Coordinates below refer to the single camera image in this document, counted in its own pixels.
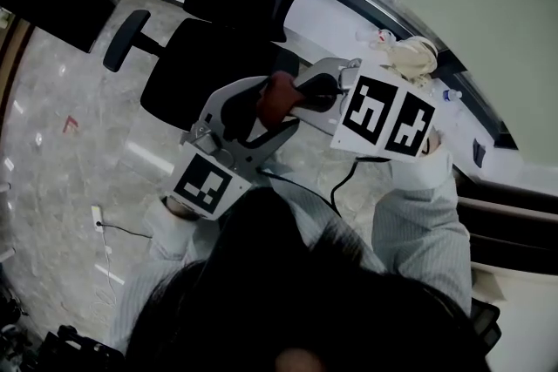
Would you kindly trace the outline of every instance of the office chair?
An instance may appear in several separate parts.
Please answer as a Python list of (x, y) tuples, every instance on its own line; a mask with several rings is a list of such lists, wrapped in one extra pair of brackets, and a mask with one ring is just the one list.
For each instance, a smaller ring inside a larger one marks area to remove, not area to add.
[[(286, 41), (283, 23), (293, 2), (184, 0), (184, 10), (198, 18), (184, 20), (166, 47), (141, 33), (150, 14), (136, 10), (116, 33), (103, 64), (118, 71), (132, 45), (158, 56), (141, 105), (168, 124), (190, 131), (209, 96), (223, 86), (279, 70), (298, 74), (298, 56), (273, 44)], [(228, 120), (236, 120), (236, 113), (253, 115), (252, 102), (237, 102)], [(242, 107), (250, 110), (239, 111)]]

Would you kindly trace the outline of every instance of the gray floor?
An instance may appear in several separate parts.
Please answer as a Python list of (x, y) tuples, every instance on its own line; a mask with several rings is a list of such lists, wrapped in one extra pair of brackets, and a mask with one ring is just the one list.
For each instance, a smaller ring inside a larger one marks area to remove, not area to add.
[[(102, 206), (106, 223), (144, 232), (142, 215), (179, 151), (180, 131), (140, 107), (155, 57), (132, 49), (118, 73), (102, 65), (118, 26), (136, 9), (151, 11), (144, 32), (163, 45), (187, 17), (159, 0), (120, 0), (91, 54), (36, 29), (12, 88), (0, 146), (0, 180), (12, 184), (0, 196), (0, 248), (17, 251), (4, 271), (30, 314), (25, 324), (41, 336), (71, 324), (103, 338), (112, 292), (95, 267), (106, 268), (106, 259), (91, 205)], [(77, 125), (66, 125), (68, 117)], [(303, 125), (277, 157), (329, 194), (353, 158), (331, 150), (329, 140)], [(368, 165), (337, 194), (341, 213), (367, 241), (387, 188), (385, 175)], [(125, 280), (148, 241), (110, 228), (105, 237), (111, 271)], [(120, 284), (112, 285), (118, 293)]]

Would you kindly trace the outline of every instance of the chair armrest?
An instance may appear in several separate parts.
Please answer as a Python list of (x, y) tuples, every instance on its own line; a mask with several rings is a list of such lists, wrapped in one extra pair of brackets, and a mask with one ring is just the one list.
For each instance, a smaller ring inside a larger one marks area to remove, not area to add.
[(160, 55), (163, 47), (141, 32), (150, 16), (151, 13), (147, 10), (136, 10), (120, 25), (106, 51), (105, 59), (103, 59), (103, 65), (108, 70), (120, 70), (120, 66), (132, 46), (157, 56)]

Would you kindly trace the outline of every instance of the water bottle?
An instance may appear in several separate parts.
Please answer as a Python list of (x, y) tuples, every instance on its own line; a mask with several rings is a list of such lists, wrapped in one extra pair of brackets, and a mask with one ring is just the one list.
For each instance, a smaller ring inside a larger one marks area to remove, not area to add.
[(454, 89), (444, 90), (444, 101), (457, 101), (463, 96), (463, 93)]

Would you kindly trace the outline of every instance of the cloth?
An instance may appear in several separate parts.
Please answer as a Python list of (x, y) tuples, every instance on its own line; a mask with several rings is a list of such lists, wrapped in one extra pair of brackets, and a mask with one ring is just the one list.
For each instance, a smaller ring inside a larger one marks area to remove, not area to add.
[[(372, 248), (364, 248), (363, 266), (378, 273), (402, 274), (437, 288), (471, 311), (471, 261), (468, 233), (459, 223), (451, 154), (441, 145), (416, 163), (390, 162), (396, 189), (376, 206)], [(296, 179), (293, 172), (284, 178)], [(315, 194), (285, 181), (262, 177), (290, 205), (307, 245), (330, 223), (346, 226)], [(122, 352), (133, 325), (153, 289), (168, 275), (193, 260), (209, 256), (217, 224), (173, 216), (159, 200), (146, 212), (153, 229), (150, 260), (135, 266), (126, 278), (106, 344)]]
[(436, 47), (424, 37), (409, 37), (394, 45), (377, 44), (375, 48), (385, 51), (391, 66), (406, 79), (432, 73), (438, 66)]

